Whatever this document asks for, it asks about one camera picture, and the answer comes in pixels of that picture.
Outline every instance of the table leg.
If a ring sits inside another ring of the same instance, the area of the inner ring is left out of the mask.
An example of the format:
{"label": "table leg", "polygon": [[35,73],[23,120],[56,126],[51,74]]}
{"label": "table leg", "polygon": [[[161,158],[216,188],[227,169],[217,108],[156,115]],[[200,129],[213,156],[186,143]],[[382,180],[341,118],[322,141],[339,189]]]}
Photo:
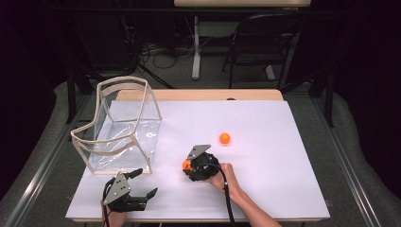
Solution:
{"label": "table leg", "polygon": [[200,78],[200,68],[201,68],[201,53],[200,53],[200,33],[199,33],[199,20],[198,16],[195,16],[194,22],[194,47],[195,47],[195,56],[194,56],[194,65],[192,67],[192,79]]}

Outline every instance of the robotic hand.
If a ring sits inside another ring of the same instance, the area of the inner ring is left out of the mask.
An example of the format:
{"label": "robotic hand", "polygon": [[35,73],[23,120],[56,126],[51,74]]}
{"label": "robotic hand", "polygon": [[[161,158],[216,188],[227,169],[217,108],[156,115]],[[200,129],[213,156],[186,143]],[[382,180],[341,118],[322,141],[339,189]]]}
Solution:
{"label": "robotic hand", "polygon": [[147,193],[145,197],[131,197],[131,187],[128,178],[134,178],[142,174],[139,168],[131,173],[118,173],[115,178],[109,180],[103,191],[103,205],[109,206],[113,212],[144,211],[148,200],[152,199],[157,192],[157,187]]}
{"label": "robotic hand", "polygon": [[205,152],[210,145],[196,145],[183,161],[183,172],[194,181],[204,181],[218,174],[218,159]]}

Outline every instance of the human arm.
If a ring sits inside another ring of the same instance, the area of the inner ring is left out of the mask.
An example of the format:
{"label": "human arm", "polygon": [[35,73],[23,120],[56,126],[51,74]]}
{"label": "human arm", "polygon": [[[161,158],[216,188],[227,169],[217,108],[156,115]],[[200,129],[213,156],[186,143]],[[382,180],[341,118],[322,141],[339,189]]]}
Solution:
{"label": "human arm", "polygon": [[[220,166],[227,179],[231,201],[238,206],[252,227],[281,226],[242,190],[236,179],[233,165],[220,164]],[[224,193],[224,179],[220,172],[206,181],[213,185],[219,192]]]}
{"label": "human arm", "polygon": [[[100,202],[101,206],[101,213],[102,213],[102,219],[103,219],[103,227],[121,227],[123,226],[126,218],[127,218],[127,212],[110,212],[109,206],[104,206],[103,201]],[[109,226],[106,223],[106,217],[109,221]]]}

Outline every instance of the transparent container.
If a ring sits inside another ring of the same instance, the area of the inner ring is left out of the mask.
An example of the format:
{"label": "transparent container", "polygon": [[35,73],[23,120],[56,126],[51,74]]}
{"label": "transparent container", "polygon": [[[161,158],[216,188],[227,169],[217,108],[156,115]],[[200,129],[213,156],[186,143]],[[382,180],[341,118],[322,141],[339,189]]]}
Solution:
{"label": "transparent container", "polygon": [[72,142],[94,174],[151,173],[161,121],[146,80],[108,79],[97,85],[94,120],[71,131]]}

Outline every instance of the orange ball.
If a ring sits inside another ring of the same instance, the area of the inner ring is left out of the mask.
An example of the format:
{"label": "orange ball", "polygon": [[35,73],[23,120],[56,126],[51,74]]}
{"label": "orange ball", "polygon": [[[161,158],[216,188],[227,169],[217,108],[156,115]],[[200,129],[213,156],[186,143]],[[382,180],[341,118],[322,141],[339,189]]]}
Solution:
{"label": "orange ball", "polygon": [[222,134],[220,135],[219,140],[220,140],[220,143],[221,143],[221,144],[228,144],[228,143],[230,143],[230,134],[227,133],[227,132],[222,133]]}
{"label": "orange ball", "polygon": [[193,170],[191,167],[191,160],[183,161],[183,169]]}

